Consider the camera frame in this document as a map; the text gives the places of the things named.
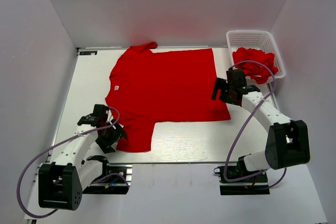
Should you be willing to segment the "red t shirt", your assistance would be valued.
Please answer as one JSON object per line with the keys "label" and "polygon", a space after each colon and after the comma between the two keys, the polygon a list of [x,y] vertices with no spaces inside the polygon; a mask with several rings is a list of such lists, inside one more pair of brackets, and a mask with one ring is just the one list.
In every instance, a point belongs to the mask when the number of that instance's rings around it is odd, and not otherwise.
{"label": "red t shirt", "polygon": [[161,122],[230,119],[227,105],[213,100],[217,78],[212,49],[155,52],[151,42],[127,49],[113,67],[106,96],[126,136],[117,150],[147,152]]}

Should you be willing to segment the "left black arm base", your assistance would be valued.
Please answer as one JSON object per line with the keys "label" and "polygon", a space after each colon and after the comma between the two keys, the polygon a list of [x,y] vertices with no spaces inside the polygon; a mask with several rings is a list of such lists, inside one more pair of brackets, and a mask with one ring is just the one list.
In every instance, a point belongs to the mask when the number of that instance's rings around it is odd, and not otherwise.
{"label": "left black arm base", "polygon": [[83,194],[126,195],[131,185],[132,168],[132,165],[106,165],[102,174],[83,190]]}

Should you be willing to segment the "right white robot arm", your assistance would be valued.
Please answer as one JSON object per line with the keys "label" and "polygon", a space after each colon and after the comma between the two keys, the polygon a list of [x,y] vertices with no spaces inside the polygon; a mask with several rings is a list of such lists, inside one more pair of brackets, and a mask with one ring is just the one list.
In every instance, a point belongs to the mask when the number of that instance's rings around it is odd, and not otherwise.
{"label": "right white robot arm", "polygon": [[247,182],[269,169],[308,163],[311,156],[306,123],[279,112],[258,87],[247,84],[241,69],[229,68],[226,74],[226,79],[216,79],[212,99],[220,99],[250,112],[248,119],[255,118],[268,135],[264,151],[240,157],[232,170],[227,164],[221,168],[223,180],[228,183]]}

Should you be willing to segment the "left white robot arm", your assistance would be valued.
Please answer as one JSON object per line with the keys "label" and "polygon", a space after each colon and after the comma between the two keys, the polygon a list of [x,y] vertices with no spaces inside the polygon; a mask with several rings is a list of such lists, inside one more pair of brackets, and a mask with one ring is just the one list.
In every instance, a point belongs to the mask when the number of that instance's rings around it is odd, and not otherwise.
{"label": "left white robot arm", "polygon": [[38,171],[38,204],[41,208],[76,210],[83,192],[94,184],[108,185],[122,180],[125,172],[111,172],[106,154],[113,153],[114,143],[127,138],[118,123],[119,115],[109,118],[112,108],[95,104],[93,112],[82,116],[74,140],[51,163],[42,164]]}

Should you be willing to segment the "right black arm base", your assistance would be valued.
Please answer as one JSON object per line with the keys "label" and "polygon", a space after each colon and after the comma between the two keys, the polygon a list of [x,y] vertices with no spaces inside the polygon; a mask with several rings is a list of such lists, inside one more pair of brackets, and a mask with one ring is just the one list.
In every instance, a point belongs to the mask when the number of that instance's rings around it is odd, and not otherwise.
{"label": "right black arm base", "polygon": [[228,182],[224,178],[225,166],[217,166],[213,172],[219,178],[221,196],[269,195],[268,177],[265,173],[238,182]]}

